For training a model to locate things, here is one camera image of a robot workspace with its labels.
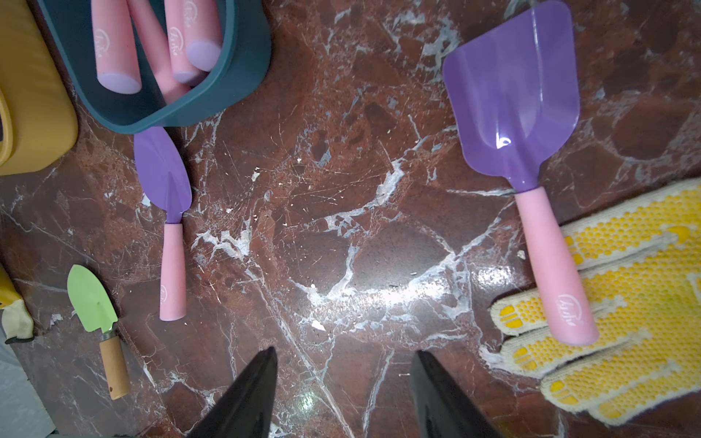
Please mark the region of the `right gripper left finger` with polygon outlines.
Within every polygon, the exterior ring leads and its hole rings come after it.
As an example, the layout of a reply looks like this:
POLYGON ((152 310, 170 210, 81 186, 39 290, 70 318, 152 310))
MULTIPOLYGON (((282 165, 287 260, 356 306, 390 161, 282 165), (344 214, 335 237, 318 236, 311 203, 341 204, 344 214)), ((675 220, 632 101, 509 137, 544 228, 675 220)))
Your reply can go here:
POLYGON ((277 387, 277 353, 261 350, 188 437, 268 437, 277 387))

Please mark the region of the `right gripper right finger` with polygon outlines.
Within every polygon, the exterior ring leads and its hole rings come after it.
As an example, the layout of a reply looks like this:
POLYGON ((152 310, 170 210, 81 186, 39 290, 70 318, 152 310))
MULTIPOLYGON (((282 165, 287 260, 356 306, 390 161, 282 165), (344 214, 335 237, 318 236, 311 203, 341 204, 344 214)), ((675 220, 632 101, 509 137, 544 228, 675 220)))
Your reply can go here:
POLYGON ((421 437, 501 436, 431 352, 414 354, 411 379, 421 437))

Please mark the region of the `green shovel wooden handle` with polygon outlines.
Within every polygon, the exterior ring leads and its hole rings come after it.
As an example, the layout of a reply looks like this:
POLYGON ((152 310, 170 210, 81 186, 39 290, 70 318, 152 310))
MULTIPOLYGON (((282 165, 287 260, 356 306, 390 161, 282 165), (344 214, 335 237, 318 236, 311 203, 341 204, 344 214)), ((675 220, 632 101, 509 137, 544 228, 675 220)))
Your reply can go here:
POLYGON ((84 330, 100 331, 100 353, 111 399, 126 396, 131 391, 131 381, 114 328, 119 319, 106 289, 89 268, 81 265, 69 270, 67 289, 84 330))

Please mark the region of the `yellow plastic storage box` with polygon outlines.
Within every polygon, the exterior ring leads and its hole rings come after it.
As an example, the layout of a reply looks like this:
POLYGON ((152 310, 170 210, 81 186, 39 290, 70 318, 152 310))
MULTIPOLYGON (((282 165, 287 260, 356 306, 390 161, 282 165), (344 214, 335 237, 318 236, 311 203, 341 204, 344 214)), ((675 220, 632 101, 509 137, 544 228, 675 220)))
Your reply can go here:
POLYGON ((78 119, 26 1, 1 3, 1 173, 34 173, 67 153, 78 119))

